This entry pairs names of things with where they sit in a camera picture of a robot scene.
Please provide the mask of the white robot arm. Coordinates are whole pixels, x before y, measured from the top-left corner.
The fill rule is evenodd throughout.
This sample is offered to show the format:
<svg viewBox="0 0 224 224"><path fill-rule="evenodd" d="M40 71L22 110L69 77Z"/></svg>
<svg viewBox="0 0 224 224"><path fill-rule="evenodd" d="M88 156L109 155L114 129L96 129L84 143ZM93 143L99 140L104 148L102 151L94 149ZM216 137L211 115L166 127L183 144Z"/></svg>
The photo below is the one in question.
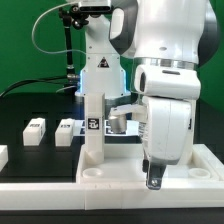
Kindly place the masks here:
<svg viewBox="0 0 224 224"><path fill-rule="evenodd" d="M112 4L109 40L134 60L132 90L140 101L117 106L108 121L115 133L130 114L139 122L146 186L158 190L165 169L185 154L201 91L196 68L217 49L210 0L124 0Z"/></svg>

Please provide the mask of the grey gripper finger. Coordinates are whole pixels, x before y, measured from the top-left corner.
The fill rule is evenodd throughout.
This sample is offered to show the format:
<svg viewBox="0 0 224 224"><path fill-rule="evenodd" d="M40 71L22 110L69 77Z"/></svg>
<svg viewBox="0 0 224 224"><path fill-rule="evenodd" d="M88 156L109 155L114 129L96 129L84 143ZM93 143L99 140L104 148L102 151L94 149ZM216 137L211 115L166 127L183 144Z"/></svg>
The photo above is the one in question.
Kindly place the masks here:
<svg viewBox="0 0 224 224"><path fill-rule="evenodd" d="M162 178L166 167L164 165L150 164L146 168L146 186L150 190L160 190Z"/></svg>

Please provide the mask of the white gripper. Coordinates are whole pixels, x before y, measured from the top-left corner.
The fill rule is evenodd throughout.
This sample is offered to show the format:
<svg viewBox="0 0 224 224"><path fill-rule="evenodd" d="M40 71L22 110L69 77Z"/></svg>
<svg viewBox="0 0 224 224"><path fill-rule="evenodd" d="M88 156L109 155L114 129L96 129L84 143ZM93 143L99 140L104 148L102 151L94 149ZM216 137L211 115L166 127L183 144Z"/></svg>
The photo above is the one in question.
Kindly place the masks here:
<svg viewBox="0 0 224 224"><path fill-rule="evenodd" d="M200 95L197 73L140 64L135 70L134 87L146 105L144 151L150 163L176 165L187 141L192 103Z"/></svg>

